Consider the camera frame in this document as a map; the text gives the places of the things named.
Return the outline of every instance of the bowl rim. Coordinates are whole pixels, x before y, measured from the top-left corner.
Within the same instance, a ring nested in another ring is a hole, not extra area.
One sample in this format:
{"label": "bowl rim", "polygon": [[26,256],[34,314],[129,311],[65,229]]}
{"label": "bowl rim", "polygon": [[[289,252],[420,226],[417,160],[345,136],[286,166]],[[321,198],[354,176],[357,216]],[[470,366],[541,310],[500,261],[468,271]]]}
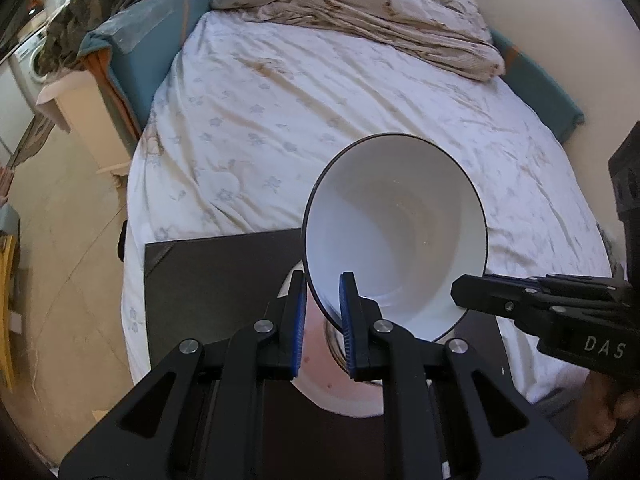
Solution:
{"label": "bowl rim", "polygon": [[[391,137],[391,136],[411,137],[412,139],[421,140],[423,142],[426,142],[430,146],[433,146],[434,148],[440,150],[444,155],[449,157],[450,160],[452,160],[453,163],[464,174],[465,178],[467,179],[467,181],[469,182],[469,184],[471,186],[471,189],[473,189],[474,193],[476,194],[476,198],[478,199],[478,203],[480,205],[480,211],[482,212],[482,220],[484,221],[484,266],[482,267],[482,274],[484,274],[486,272],[486,263],[487,263],[487,259],[489,257],[489,229],[488,229],[488,226],[487,226],[487,223],[486,223],[486,214],[484,212],[484,206],[482,206],[482,200],[480,200],[480,195],[478,195],[478,190],[476,189],[476,186],[474,186],[474,183],[471,181],[471,179],[469,178],[468,174],[466,173],[464,168],[462,168],[462,166],[460,166],[460,164],[457,162],[457,160],[455,158],[453,158],[451,155],[449,155],[449,153],[447,153],[445,150],[443,150],[440,146],[438,146],[434,141],[429,140],[429,139],[425,139],[424,137],[418,137],[418,136],[413,135],[413,134],[406,134],[406,133],[401,133],[401,132],[387,132],[387,133],[382,133],[382,134],[373,134],[373,135],[366,136],[366,137],[363,137],[361,139],[358,139],[355,142],[352,142],[349,146],[347,146],[343,150],[341,150],[337,155],[335,155],[334,158],[332,158],[331,161],[329,161],[329,163],[326,165],[324,170],[322,170],[322,173],[320,173],[320,175],[318,176],[318,179],[316,180],[313,188],[311,189],[311,194],[309,195],[309,198],[306,201],[305,215],[303,216],[303,219],[302,219],[302,246],[303,246],[302,265],[303,265],[303,269],[305,271],[306,284],[308,285],[309,290],[311,291],[311,295],[313,296],[314,300],[316,301],[316,304],[318,305],[319,309],[324,314],[324,317],[327,318],[328,321],[340,333],[343,333],[342,332],[342,323],[341,323],[340,317],[338,316],[337,312],[334,312],[333,310],[331,312],[328,312],[327,309],[325,309],[324,305],[322,304],[322,301],[320,301],[320,297],[318,296],[318,293],[316,292],[316,288],[314,287],[313,280],[312,280],[312,277],[311,277],[311,273],[309,272],[309,265],[308,265],[307,254],[306,254],[306,226],[308,224],[311,205],[312,205],[312,203],[314,201],[314,197],[316,195],[316,192],[318,191],[318,188],[320,187],[320,183],[324,180],[326,174],[329,172],[329,170],[332,168],[332,166],[338,161],[338,159],[341,156],[343,156],[346,152],[348,152],[349,150],[351,150],[355,146],[365,142],[366,140],[375,139],[377,137]],[[464,314],[462,314],[462,316],[460,316],[460,318],[451,327],[449,327],[449,329],[446,332],[444,332],[443,334],[441,334],[437,338],[434,338],[433,341],[437,341],[438,339],[442,339],[449,332],[451,332],[453,329],[455,329],[455,327],[457,325],[459,325],[459,323],[465,318],[467,312],[468,312],[468,309],[465,309]]]}

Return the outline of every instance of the white cabinet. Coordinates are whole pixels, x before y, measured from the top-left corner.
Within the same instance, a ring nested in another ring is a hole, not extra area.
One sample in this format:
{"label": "white cabinet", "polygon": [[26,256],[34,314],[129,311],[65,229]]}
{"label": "white cabinet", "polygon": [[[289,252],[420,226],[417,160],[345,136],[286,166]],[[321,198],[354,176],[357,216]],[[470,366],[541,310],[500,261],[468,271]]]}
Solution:
{"label": "white cabinet", "polygon": [[100,168],[98,173],[129,173],[131,157],[111,121],[98,84],[89,71],[72,72],[47,86],[44,92],[54,97],[69,127],[82,137]]}

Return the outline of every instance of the human hand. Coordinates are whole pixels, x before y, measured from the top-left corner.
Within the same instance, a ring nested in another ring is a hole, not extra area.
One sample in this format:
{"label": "human hand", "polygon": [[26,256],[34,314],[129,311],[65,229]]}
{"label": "human hand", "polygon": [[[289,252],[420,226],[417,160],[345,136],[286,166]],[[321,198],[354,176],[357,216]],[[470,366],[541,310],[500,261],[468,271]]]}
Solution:
{"label": "human hand", "polygon": [[[609,376],[590,372],[578,401],[571,444],[580,452],[593,448],[611,436],[619,421],[631,420],[639,412],[640,389],[626,389]],[[599,447],[586,458],[601,456],[609,447]]]}

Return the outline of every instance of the white bowl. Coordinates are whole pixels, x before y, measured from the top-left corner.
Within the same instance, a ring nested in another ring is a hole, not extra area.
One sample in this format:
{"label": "white bowl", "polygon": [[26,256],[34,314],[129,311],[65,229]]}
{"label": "white bowl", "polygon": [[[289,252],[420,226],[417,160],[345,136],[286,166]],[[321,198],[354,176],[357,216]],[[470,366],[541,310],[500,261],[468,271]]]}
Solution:
{"label": "white bowl", "polygon": [[450,296],[481,276],[487,231],[476,190],[432,142],[379,134],[340,152],[316,182],[303,221],[304,268],[316,303],[342,330],[338,283],[353,271],[361,296],[416,337],[437,340],[466,312]]}

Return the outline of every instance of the tiled floor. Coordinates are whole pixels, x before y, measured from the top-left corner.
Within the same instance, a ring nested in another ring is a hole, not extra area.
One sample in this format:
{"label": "tiled floor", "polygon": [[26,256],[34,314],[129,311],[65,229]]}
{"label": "tiled floor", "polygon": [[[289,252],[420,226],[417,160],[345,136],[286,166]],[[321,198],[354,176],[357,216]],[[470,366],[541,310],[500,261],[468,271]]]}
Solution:
{"label": "tiled floor", "polygon": [[116,189],[76,134],[54,128],[15,173],[9,202],[20,213],[19,294],[24,335],[13,335],[17,388],[0,396],[25,436],[51,461],[131,387],[120,324],[126,218]]}

